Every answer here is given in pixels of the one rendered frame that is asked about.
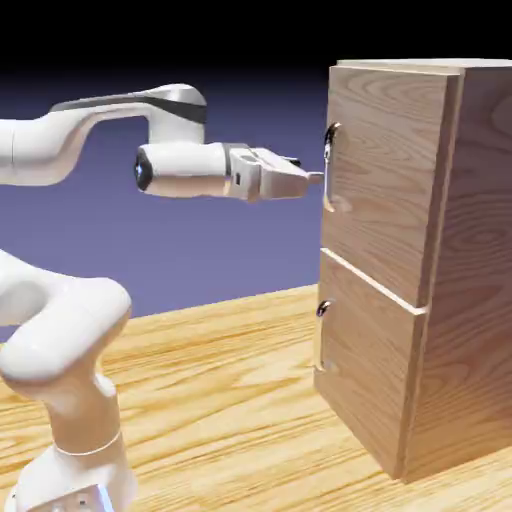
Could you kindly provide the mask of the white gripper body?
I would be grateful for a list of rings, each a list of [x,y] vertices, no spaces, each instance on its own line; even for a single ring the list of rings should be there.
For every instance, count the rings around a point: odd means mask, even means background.
[[[303,197],[309,187],[307,172],[266,148],[252,148],[260,166],[259,198],[262,200]]]

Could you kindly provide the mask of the tall wood cabinet door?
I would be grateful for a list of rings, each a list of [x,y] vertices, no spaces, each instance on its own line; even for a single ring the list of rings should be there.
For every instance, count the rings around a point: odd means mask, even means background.
[[[330,70],[322,244],[415,308],[428,300],[461,84],[456,68]]]

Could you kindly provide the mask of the light wood cabinet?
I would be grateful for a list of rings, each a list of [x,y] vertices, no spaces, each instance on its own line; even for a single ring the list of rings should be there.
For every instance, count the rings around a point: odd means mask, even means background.
[[[410,482],[512,445],[512,60],[338,64],[462,73],[397,478]]]

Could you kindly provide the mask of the short wood cabinet door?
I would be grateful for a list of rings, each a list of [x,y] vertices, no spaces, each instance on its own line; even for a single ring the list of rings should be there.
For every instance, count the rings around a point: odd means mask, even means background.
[[[325,371],[314,383],[392,478],[401,477],[427,310],[414,307],[328,249],[320,252],[318,304]]]

